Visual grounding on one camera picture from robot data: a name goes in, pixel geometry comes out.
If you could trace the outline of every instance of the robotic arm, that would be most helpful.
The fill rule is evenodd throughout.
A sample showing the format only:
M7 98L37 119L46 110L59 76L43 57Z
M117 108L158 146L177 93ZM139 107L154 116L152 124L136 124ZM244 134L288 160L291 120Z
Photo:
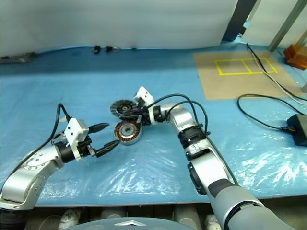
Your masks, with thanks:
M147 109L154 100L144 87L134 99L138 104L123 112L120 118L142 125L163 121L173 125L189 161L188 169L196 190L208 195L223 230L293 230L249 191L230 181L230 173L218 149L187 109L179 105L169 111L175 103Z
M97 150L91 146L89 134L108 125L100 123L88 127L83 120L69 118L65 131L54 136L51 146L37 151L16 169L5 181L0 194L0 229L24 229L27 212L34 208L47 179L65 163L89 155L100 157L115 148L117 140Z

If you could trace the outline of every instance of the black power brick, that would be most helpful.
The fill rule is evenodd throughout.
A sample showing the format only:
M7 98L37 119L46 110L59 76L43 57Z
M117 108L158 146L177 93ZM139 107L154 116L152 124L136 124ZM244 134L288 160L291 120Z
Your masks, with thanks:
M291 132L296 145L307 146L307 115L296 114L287 120L288 127L294 128Z

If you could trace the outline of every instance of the metal disc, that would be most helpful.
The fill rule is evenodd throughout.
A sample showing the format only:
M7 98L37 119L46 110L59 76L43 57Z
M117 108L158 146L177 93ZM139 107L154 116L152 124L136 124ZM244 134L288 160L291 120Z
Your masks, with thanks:
M111 104L111 113L117 117L120 117L125 111L136 106L136 103L131 100L118 100Z
M132 145L137 142L142 134L142 126L134 121L119 122L114 131L114 135L124 145Z

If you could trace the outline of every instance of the blue plastic sheet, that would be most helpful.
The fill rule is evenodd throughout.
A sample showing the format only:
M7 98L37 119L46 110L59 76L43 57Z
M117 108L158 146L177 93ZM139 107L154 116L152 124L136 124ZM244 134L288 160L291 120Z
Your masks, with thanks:
M243 47L227 45L219 50ZM154 98L184 93L200 102L209 116L212 141L238 182L256 197L305 194L306 148L294 145L291 135L262 127L245 117L235 100L206 100L192 55L204 51L214 49L93 55L90 48L75 48L41 54L28 64L1 66L0 183L27 152L49 136L57 103L63 103L71 115L88 125L111 124L91 135L93 147L99 148L115 139L113 131L119 119L110 113L110 105L118 99L132 100L144 85ZM305 83L299 76L301 72L285 68L298 85ZM273 125L285 126L285 120L295 114L270 99L244 99L242 106ZM203 120L201 111L197 111L199 120ZM65 125L61 123L58 131ZM119 145L98 159L72 161L55 172L47 181L38 205L207 202L207 196L196 192L187 164L170 124L145 126L136 144Z

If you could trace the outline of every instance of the brown cardboard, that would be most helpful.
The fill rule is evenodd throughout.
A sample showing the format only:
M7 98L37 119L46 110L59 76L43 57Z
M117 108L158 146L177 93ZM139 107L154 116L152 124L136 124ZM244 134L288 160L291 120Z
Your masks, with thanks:
M256 54L261 58L266 70L281 85L295 94L302 94L292 77L270 52L263 51L256 52ZM194 60L206 99L235 99L245 93L265 94L274 97L287 96L269 77L261 73L251 58L250 52L195 53Z

